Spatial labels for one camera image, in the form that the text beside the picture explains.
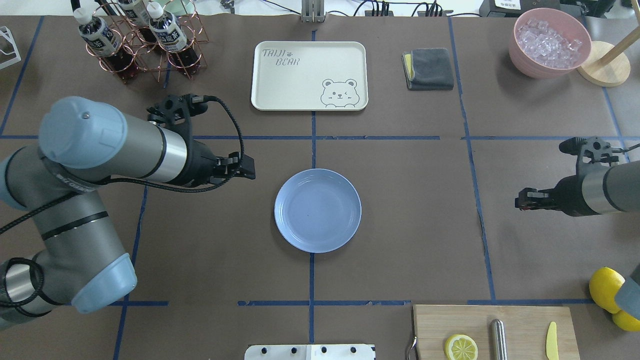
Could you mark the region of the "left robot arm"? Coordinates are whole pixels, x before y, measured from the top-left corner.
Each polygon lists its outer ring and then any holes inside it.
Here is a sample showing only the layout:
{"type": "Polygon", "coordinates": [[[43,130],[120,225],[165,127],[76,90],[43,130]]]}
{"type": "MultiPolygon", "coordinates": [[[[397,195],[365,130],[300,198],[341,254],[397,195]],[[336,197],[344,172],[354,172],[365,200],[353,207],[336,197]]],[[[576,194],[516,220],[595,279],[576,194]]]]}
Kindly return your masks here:
{"type": "Polygon", "coordinates": [[[92,313],[137,286],[98,189],[133,183],[202,193],[240,177],[256,177],[240,150],[215,155],[194,139],[192,118],[217,96],[169,95],[142,120],[103,102],[66,96],[43,117],[38,141],[1,163],[1,200],[24,214],[2,232],[33,219],[45,248],[1,264],[1,328],[7,330],[72,305],[92,313]]]}

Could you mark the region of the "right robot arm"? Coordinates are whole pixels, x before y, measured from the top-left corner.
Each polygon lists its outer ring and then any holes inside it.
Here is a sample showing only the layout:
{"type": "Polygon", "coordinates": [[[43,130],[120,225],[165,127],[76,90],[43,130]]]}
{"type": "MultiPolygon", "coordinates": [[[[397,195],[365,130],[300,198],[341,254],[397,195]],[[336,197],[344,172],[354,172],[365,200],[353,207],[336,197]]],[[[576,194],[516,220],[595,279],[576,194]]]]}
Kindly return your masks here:
{"type": "Polygon", "coordinates": [[[554,187],[525,187],[514,199],[521,211],[560,211],[571,217],[637,214],[640,210],[640,164],[618,164],[618,155],[639,148],[612,146],[601,137],[570,137],[558,150],[576,158],[575,173],[554,187]]]}

